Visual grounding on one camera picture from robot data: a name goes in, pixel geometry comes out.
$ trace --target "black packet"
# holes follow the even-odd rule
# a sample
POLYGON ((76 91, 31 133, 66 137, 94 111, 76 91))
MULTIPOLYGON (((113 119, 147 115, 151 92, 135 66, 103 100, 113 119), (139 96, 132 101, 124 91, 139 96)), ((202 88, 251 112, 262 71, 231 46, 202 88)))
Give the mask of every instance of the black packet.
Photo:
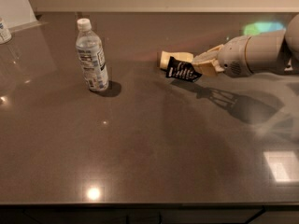
POLYGON ((179 61, 174 57, 170 57, 167 66, 166 77, 177 78, 185 81, 195 82, 202 74, 196 72, 191 63, 179 61))

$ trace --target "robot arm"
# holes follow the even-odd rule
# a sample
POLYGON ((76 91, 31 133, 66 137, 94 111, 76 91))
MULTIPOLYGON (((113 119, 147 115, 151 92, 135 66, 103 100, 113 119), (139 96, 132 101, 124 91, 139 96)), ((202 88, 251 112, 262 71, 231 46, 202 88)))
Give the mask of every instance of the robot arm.
POLYGON ((196 71, 208 76, 223 72, 229 77, 249 77, 260 72, 299 74, 299 15, 287 30, 242 35, 216 48, 194 58, 196 71), (205 74, 207 63, 214 67, 215 74, 205 74))

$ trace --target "table surface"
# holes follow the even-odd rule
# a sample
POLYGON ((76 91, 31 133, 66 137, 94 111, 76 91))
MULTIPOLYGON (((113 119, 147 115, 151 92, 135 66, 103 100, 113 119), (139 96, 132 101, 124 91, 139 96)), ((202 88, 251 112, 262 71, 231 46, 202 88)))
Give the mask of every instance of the table surface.
POLYGON ((299 201, 299 76, 165 78, 165 51, 199 54, 284 13, 45 13, 0 45, 0 204, 299 201), (103 40, 90 92, 76 20, 103 40), (99 196, 90 196, 98 189, 99 196))

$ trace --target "clear bottle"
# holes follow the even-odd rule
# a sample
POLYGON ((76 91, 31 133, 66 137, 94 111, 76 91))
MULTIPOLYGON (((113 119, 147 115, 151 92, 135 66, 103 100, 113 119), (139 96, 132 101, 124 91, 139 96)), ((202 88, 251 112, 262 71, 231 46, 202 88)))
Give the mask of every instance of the clear bottle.
POLYGON ((91 91, 105 91, 109 85, 105 55, 100 37, 92 31, 89 19, 79 19, 76 48, 85 81, 91 91))

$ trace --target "bright light spot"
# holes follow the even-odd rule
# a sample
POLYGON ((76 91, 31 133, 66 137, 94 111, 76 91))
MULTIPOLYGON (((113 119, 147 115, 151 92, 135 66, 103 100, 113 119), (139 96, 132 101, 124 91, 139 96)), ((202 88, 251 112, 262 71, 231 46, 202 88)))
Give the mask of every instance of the bright light spot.
POLYGON ((259 21, 245 26, 243 29, 243 34, 258 35, 261 33, 273 32, 282 29, 285 29, 285 27, 280 22, 259 21))
POLYGON ((90 188, 87 190, 87 197, 92 201, 98 200, 100 196, 101 192, 98 188, 90 188))
POLYGON ((299 181, 299 160, 292 151, 268 151, 264 153, 271 173, 277 182, 299 181))

